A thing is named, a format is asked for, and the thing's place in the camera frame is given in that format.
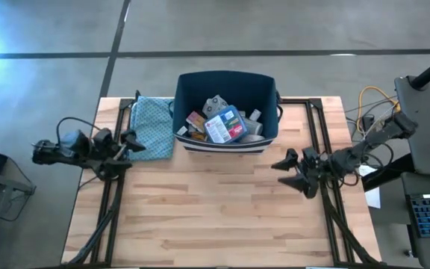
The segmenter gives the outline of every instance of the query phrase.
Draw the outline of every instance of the basket handle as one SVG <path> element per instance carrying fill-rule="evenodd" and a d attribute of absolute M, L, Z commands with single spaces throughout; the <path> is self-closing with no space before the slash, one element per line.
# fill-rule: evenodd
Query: basket handle
<path fill-rule="evenodd" d="M 281 117 L 283 117 L 283 108 L 280 106 L 281 104 L 281 96 L 278 91 L 276 91 L 276 107 L 280 110 L 280 115 L 278 116 L 278 122 L 280 122 Z"/>

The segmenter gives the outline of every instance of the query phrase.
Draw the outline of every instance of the concrete floor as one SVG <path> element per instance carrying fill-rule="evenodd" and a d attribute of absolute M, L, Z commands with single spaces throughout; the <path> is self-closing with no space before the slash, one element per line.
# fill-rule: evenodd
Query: concrete floor
<path fill-rule="evenodd" d="M 110 52 L 122 3 L 1 0 L 0 53 Z M 132 0 L 119 48 L 246 49 L 430 49 L 430 0 Z M 59 264 L 81 170 L 32 164 L 31 143 L 54 140 L 62 117 L 93 120 L 107 65 L 107 58 L 0 59 L 0 152 L 16 159 L 37 185 L 20 218 L 0 227 L 0 268 Z M 273 76 L 281 95 L 341 96 L 350 109 L 365 85 L 392 96 L 395 77 L 419 74 L 428 65 L 430 55 L 120 58 L 108 95 L 133 96 L 138 89 L 173 96 L 184 72 L 234 69 Z M 367 93 L 364 102 L 380 99 Z M 347 116 L 356 118 L 355 112 Z M 71 129 L 88 131 L 69 122 L 61 131 Z M 408 151 L 402 141 L 390 144 L 396 156 Z M 386 152 L 377 153 L 387 160 Z M 385 188 L 381 193 L 396 196 Z M 407 232 L 390 218 L 389 211 L 373 210 L 383 260 L 419 266 L 403 257 Z"/>

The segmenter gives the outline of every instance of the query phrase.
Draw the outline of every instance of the yellow cable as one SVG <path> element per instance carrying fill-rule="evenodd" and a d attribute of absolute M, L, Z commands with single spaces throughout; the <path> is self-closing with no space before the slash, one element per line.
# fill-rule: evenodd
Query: yellow cable
<path fill-rule="evenodd" d="M 387 100 L 391 101 L 393 105 L 395 105 L 395 109 L 397 112 L 401 111 L 401 108 L 399 106 L 399 102 L 392 100 L 383 90 L 376 86 L 366 86 L 360 93 L 358 98 L 358 119 L 356 120 L 356 129 L 358 132 L 361 132 L 361 128 L 359 127 L 359 122 L 361 120 L 361 106 L 363 105 L 363 94 L 366 90 L 377 90 L 380 94 L 382 94 L 384 97 L 386 97 Z"/>

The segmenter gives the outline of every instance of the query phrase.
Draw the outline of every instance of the wooden table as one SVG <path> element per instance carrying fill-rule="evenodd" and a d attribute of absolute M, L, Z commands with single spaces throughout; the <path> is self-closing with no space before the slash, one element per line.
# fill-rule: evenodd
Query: wooden table
<path fill-rule="evenodd" d="M 101 99 L 97 126 L 114 129 L 119 101 Z M 323 97 L 322 102 L 333 150 L 351 146 L 340 97 Z M 305 199 L 277 183 L 279 176 L 293 172 L 270 169 L 287 148 L 301 152 L 311 145 L 305 108 L 284 105 L 279 130 L 260 155 L 191 153 L 175 142 L 171 160 L 135 163 L 125 177 L 112 266 L 332 265 L 321 196 Z M 81 182 L 92 177 L 84 171 Z M 103 183 L 94 181 L 79 191 L 63 262 L 96 228 L 102 189 Z M 345 186 L 341 193 L 350 229 L 380 260 L 362 184 Z M 343 252 L 341 238 L 337 230 Z"/>

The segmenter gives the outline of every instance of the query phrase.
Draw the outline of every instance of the blue green cloth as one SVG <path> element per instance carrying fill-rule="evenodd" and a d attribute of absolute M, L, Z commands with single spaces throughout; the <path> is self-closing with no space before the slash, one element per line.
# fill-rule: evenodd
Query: blue green cloth
<path fill-rule="evenodd" d="M 139 96 L 132 106 L 131 129 L 137 134 L 137 142 L 146 150 L 128 151 L 131 161 L 151 161 L 172 157 L 174 135 L 170 103 L 173 99 Z"/>

